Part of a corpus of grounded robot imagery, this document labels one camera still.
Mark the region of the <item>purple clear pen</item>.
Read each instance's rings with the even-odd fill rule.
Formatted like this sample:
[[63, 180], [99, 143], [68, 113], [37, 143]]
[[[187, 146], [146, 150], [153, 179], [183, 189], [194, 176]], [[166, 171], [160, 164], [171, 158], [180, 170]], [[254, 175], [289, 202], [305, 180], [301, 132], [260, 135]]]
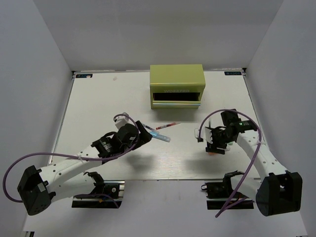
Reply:
[[145, 125], [144, 123], [141, 123], [141, 124], [142, 124], [146, 129], [148, 129], [148, 130], [150, 130], [150, 131], [152, 131], [152, 132], [155, 132], [155, 131], [156, 131], [155, 129], [149, 127], [148, 125]]

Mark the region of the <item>right blue corner label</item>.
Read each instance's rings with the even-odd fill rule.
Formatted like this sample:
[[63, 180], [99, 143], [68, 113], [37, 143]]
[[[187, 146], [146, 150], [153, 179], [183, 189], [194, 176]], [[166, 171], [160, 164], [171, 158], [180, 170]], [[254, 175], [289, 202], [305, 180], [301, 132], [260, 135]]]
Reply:
[[226, 76], [241, 76], [241, 72], [236, 72], [236, 71], [224, 71], [224, 74]]

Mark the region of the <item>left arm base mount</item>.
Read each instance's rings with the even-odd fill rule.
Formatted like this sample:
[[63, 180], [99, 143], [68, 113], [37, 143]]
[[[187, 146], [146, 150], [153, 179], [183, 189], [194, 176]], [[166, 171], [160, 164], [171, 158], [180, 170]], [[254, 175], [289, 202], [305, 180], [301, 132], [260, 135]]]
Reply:
[[118, 209], [123, 201], [124, 181], [105, 181], [92, 193], [73, 197], [72, 208]]

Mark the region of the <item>red gel pen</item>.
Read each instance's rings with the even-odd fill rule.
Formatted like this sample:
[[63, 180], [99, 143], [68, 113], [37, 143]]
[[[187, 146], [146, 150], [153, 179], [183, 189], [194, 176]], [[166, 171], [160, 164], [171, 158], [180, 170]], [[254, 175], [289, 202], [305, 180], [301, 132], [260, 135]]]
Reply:
[[161, 129], [164, 129], [164, 128], [167, 128], [167, 127], [175, 126], [175, 125], [178, 125], [180, 123], [181, 122], [172, 122], [172, 123], [169, 123], [169, 124], [165, 124], [165, 125], [156, 127], [156, 130], [161, 130]]

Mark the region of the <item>blue highlighter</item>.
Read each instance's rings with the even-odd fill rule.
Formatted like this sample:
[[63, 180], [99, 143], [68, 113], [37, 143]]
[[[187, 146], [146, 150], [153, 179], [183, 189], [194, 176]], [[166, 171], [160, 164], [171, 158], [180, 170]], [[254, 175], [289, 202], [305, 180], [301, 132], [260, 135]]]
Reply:
[[161, 141], [164, 141], [164, 142], [170, 142], [171, 141], [170, 137], [161, 135], [159, 133], [155, 133], [155, 132], [150, 131], [150, 134], [155, 139], [158, 139], [158, 140], [161, 140]]

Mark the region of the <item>blue corner label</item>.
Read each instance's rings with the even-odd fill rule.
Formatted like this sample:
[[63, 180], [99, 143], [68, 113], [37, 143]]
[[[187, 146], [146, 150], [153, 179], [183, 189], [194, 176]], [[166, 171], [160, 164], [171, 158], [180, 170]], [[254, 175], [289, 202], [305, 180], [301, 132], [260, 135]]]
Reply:
[[226, 76], [241, 76], [241, 72], [236, 72], [236, 71], [224, 71], [224, 74]]
[[93, 74], [76, 74], [76, 78], [92, 78]]

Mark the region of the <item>green metal drawer chest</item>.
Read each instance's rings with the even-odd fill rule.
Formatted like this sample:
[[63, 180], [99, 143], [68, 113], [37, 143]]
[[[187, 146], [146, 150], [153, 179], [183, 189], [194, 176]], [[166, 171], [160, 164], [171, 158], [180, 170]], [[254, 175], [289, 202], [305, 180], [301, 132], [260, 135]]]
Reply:
[[151, 65], [151, 108], [197, 109], [206, 86], [201, 64]]

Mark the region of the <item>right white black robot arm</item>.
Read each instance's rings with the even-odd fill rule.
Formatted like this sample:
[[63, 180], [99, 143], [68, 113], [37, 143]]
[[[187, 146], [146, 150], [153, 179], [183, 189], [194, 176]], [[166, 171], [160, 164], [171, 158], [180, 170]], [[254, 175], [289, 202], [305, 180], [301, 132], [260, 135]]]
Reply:
[[301, 209], [303, 179], [298, 172], [290, 172], [271, 153], [263, 142], [257, 123], [235, 109], [220, 109], [222, 126], [203, 123], [196, 132], [198, 142], [206, 142], [205, 151], [224, 155], [228, 145], [235, 142], [250, 158], [245, 171], [226, 173], [221, 182], [206, 183], [209, 201], [225, 198], [216, 214], [227, 209], [239, 209], [251, 201], [260, 213], [273, 216]]

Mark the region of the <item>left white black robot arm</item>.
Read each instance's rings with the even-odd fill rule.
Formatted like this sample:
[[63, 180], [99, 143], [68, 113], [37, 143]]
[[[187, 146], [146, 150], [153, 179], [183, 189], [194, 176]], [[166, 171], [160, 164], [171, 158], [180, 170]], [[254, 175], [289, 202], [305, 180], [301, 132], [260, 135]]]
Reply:
[[42, 168], [25, 169], [17, 191], [28, 215], [34, 216], [53, 202], [77, 195], [99, 197], [104, 192], [104, 181], [90, 169], [104, 165], [147, 143], [152, 135], [141, 122], [127, 123], [106, 133], [78, 153], [75, 159], [67, 158]]

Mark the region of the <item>left blue corner label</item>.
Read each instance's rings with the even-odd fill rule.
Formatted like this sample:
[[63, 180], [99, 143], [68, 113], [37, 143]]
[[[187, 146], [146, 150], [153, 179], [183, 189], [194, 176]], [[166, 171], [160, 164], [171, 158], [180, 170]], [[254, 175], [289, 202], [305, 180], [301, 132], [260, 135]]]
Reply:
[[92, 78], [93, 74], [76, 74], [76, 78]]

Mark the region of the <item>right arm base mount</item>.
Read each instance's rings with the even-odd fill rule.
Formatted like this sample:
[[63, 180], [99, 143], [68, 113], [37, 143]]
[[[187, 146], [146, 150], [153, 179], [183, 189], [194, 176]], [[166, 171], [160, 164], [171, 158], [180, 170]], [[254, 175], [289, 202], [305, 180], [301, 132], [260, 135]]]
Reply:
[[[226, 173], [224, 178], [221, 181], [212, 181], [206, 182], [201, 186], [201, 190], [206, 192], [206, 203], [208, 210], [220, 210], [225, 204], [226, 200], [229, 198], [230, 194], [233, 192], [231, 186], [231, 178], [234, 176], [241, 177], [243, 172], [234, 171], [230, 173]], [[233, 196], [232, 200], [228, 203], [231, 205], [236, 201], [242, 200], [246, 196], [236, 192]], [[253, 201], [251, 199], [245, 199], [243, 202], [238, 203], [237, 205], [229, 208], [234, 210], [242, 210], [242, 209], [254, 209]]]

